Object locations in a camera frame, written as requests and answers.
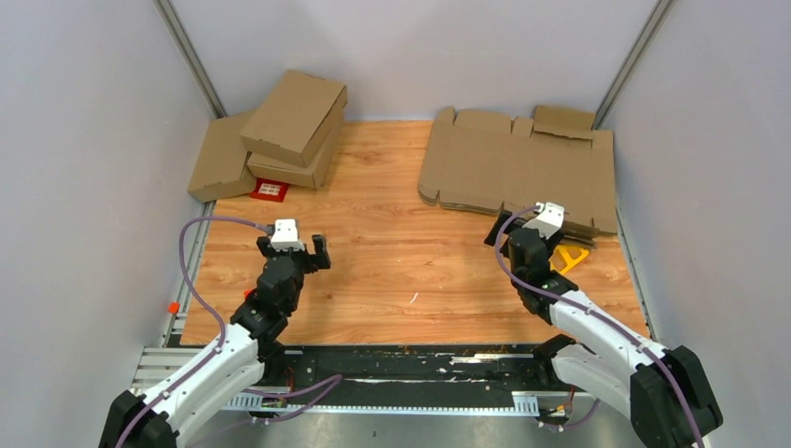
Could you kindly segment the brown cardboard box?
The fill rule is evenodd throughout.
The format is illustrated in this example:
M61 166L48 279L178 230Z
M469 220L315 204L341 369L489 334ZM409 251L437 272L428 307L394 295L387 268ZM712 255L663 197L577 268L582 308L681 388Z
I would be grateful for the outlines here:
M308 166L347 103L345 84L297 70L284 72L240 131L245 149L297 167Z

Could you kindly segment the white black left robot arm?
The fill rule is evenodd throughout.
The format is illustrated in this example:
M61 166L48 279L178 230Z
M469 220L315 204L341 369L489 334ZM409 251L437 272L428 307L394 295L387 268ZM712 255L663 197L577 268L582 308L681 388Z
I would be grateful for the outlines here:
M265 257L250 290L213 343L156 385L111 403L102 447L185 447L232 398L260 382L276 385L285 374L278 338L298 309L305 278L331 266L326 238L312 236L309 252L295 231L277 230L257 246Z

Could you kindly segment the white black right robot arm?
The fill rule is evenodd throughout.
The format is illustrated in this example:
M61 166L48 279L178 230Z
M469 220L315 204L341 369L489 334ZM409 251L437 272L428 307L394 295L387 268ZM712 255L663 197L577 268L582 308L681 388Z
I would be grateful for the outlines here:
M700 358L621 323L551 266L564 211L537 203L503 210L484 242L532 315L559 329L538 346L533 377L545 389L579 387L618 411L646 447L702 447L724 415Z

